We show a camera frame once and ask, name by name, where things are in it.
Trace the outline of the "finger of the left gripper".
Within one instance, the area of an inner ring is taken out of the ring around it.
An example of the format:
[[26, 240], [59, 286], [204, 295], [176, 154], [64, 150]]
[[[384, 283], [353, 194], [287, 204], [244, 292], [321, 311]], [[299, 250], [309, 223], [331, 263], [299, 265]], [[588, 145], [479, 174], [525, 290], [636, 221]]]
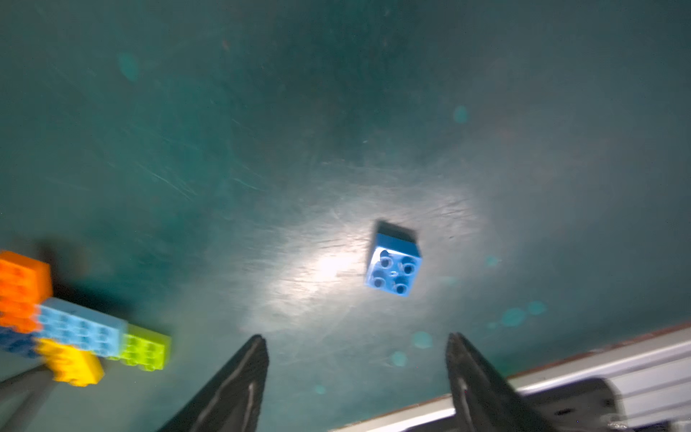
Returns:
[[56, 382], [46, 365], [38, 365], [1, 383], [1, 401], [22, 396], [23, 400], [1, 427], [2, 432], [25, 431], [51, 394]]

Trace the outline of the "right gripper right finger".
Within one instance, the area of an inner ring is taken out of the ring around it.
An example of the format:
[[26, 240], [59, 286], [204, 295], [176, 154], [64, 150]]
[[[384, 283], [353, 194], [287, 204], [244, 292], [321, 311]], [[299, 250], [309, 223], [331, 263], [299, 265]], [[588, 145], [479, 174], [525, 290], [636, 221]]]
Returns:
[[460, 431], [556, 430], [461, 333], [448, 337], [446, 368]]

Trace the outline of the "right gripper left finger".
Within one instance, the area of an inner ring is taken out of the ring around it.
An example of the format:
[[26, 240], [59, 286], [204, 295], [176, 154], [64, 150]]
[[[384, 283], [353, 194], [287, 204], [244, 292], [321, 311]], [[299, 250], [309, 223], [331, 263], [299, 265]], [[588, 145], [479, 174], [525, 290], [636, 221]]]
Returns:
[[191, 432], [255, 431], [268, 367], [266, 339], [254, 335], [161, 429]]

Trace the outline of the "dark blue lego brick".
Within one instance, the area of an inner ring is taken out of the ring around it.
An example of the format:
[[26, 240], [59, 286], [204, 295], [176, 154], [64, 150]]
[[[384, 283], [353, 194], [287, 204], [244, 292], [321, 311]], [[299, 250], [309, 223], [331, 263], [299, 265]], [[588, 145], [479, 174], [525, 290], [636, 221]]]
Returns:
[[0, 330], [0, 347], [2, 351], [24, 358], [35, 359], [41, 355], [36, 351], [36, 341], [32, 334], [18, 333], [2, 327]]

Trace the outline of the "yellow lego brick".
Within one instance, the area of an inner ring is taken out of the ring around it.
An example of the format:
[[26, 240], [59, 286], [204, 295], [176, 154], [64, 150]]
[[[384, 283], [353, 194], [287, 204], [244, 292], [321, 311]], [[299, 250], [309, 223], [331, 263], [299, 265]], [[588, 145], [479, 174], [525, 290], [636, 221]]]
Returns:
[[37, 352], [46, 366], [52, 370], [53, 379], [75, 387], [98, 384], [104, 377], [104, 369], [98, 357], [91, 352], [59, 344], [51, 339], [39, 338]]

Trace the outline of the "light blue lego brick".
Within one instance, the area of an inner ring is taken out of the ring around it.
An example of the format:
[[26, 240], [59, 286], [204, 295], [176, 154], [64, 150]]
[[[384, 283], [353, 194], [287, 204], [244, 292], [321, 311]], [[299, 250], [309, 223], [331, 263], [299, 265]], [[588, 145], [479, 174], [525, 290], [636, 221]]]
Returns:
[[91, 352], [119, 357], [128, 322], [111, 315], [51, 297], [39, 305], [39, 338]]

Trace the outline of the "lime green lego brick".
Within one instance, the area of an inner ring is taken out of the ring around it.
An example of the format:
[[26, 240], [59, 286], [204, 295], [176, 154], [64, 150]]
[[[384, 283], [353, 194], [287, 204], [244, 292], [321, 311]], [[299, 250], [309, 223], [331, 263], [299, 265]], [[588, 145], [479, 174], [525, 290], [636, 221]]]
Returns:
[[129, 324], [122, 339], [122, 350], [109, 360], [154, 372], [163, 370], [170, 355], [171, 338], [149, 329]]

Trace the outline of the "orange lego brick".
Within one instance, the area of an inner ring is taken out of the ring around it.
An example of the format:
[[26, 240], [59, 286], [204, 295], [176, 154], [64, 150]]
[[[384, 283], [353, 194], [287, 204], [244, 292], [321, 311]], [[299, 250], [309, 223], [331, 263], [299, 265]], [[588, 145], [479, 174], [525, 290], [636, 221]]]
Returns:
[[41, 330], [39, 305], [52, 297], [50, 266], [16, 254], [1, 253], [1, 326], [21, 334]]

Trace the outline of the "small blue lego brick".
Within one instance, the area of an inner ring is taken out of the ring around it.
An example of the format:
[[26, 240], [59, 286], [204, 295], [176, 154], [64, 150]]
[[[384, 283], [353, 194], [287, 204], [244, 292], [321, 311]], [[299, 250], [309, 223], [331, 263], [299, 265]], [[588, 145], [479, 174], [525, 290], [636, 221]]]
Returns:
[[376, 221], [366, 261], [366, 286], [408, 297], [422, 262], [414, 230], [384, 220]]

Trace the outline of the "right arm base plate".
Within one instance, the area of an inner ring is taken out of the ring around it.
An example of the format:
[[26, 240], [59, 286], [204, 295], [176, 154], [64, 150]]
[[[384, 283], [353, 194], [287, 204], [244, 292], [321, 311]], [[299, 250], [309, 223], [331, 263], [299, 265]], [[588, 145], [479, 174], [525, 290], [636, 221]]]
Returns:
[[[615, 392], [605, 380], [599, 378], [563, 385], [527, 397], [520, 396], [556, 428], [554, 431], [613, 431], [621, 419]], [[411, 430], [460, 431], [455, 415], [426, 422]]]

